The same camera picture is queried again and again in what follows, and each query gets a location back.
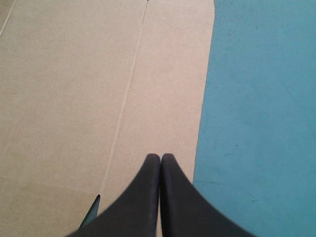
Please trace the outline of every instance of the blue floor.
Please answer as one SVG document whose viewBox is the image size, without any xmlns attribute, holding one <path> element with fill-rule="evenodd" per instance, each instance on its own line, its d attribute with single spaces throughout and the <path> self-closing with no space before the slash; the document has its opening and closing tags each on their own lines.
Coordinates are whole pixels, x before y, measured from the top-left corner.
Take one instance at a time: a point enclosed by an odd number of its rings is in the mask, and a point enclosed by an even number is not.
<svg viewBox="0 0 316 237">
<path fill-rule="evenodd" d="M 316 0 L 215 1 L 194 185 L 258 236 L 316 236 Z"/>
</svg>

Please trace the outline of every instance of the floor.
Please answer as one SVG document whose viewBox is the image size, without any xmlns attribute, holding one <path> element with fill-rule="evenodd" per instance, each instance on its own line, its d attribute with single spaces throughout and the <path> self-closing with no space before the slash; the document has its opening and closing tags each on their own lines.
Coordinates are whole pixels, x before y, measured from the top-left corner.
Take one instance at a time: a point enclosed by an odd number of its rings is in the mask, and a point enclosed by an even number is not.
<svg viewBox="0 0 316 237">
<path fill-rule="evenodd" d="M 313 1 L 0 6 L 1 236 L 75 230 L 148 153 L 257 236 L 316 235 Z"/>
<path fill-rule="evenodd" d="M 316 236 L 314 1 L 215 1 L 194 185 L 257 236 Z"/>
</svg>

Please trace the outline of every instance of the cardboard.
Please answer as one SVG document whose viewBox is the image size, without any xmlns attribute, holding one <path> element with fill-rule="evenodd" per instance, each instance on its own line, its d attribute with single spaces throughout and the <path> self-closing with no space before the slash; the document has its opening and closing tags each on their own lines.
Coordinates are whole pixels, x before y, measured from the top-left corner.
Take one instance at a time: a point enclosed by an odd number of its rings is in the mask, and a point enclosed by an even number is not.
<svg viewBox="0 0 316 237">
<path fill-rule="evenodd" d="M 213 20 L 214 5 L 207 0 L 148 2 L 115 152 L 101 189 L 103 207 L 122 192 L 147 153 L 173 153 L 193 179 Z"/>
<path fill-rule="evenodd" d="M 0 38 L 1 236 L 79 227 L 100 190 L 145 6 L 17 1 Z"/>
<path fill-rule="evenodd" d="M 5 25 L 8 22 L 12 9 L 15 5 L 15 0 L 0 1 L 0 36 L 2 35 Z"/>
<path fill-rule="evenodd" d="M 212 23 L 206 0 L 17 1 L 0 38 L 1 236 L 75 230 L 147 153 L 192 180 Z"/>
</svg>

